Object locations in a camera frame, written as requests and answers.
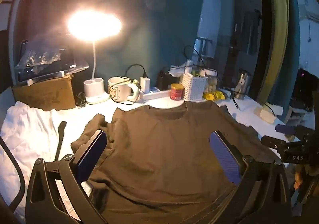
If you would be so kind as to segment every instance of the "white mug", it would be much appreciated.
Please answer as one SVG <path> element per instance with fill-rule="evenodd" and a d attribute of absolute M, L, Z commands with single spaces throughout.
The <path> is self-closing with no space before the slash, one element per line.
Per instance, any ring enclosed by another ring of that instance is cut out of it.
<path fill-rule="evenodd" d="M 139 88 L 127 77 L 111 77 L 108 80 L 108 94 L 116 102 L 135 102 L 139 96 Z"/>

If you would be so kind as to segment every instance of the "yellow lid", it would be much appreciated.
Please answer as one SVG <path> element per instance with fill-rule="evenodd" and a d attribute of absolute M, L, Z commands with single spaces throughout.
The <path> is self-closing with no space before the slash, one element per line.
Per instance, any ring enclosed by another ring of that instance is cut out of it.
<path fill-rule="evenodd" d="M 183 90 L 184 86 L 182 84 L 171 84 L 171 88 L 174 88 L 177 90 Z"/>

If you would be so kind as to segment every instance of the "glass jar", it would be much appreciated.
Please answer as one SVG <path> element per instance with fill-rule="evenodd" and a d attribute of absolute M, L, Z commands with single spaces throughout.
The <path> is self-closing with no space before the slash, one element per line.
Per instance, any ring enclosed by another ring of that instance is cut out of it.
<path fill-rule="evenodd" d="M 217 71 L 213 69 L 202 69 L 200 75 L 207 77 L 204 93 L 214 93 L 217 86 Z"/>

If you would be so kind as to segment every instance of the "mug handle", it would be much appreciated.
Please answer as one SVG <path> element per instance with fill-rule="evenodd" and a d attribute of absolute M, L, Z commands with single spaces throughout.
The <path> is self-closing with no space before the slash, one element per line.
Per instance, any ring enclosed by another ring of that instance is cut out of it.
<path fill-rule="evenodd" d="M 128 86 L 133 90 L 133 95 L 127 97 L 127 100 L 135 102 L 139 96 L 139 88 L 136 84 L 129 83 Z"/>

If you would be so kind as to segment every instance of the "glowing lamp head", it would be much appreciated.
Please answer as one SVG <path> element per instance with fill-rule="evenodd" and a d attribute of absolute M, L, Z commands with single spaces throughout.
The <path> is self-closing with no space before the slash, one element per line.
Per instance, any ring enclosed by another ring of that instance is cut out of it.
<path fill-rule="evenodd" d="M 118 34 L 122 24 L 112 14 L 86 10 L 73 14 L 68 21 L 68 28 L 80 40 L 97 41 Z"/>

